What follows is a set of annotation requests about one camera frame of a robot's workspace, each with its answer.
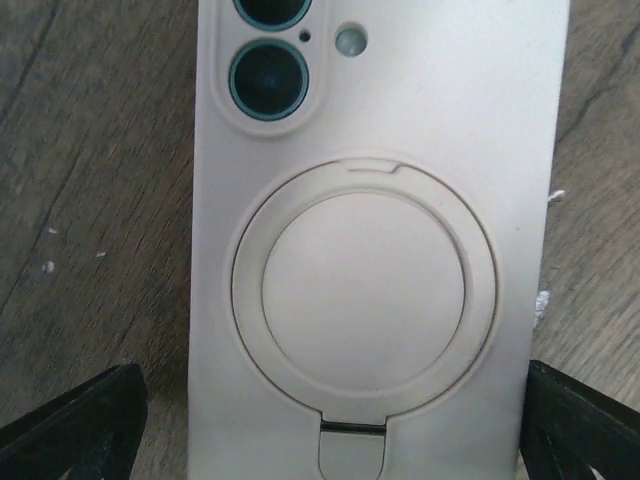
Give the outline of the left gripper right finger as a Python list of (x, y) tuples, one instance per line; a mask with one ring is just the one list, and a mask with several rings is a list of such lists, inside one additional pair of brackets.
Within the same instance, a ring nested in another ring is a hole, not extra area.
[(531, 479), (637, 479), (639, 413), (532, 360), (519, 450)]

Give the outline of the beige phone case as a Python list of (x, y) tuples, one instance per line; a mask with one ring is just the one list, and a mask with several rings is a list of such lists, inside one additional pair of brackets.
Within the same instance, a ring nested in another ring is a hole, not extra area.
[(570, 5), (202, 1), (191, 479), (512, 479)]

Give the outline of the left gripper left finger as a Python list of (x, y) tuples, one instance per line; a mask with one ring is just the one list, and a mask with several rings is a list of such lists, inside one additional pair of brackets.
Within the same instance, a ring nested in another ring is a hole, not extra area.
[(128, 479), (147, 420), (137, 364), (116, 365), (1, 428), (3, 479)]

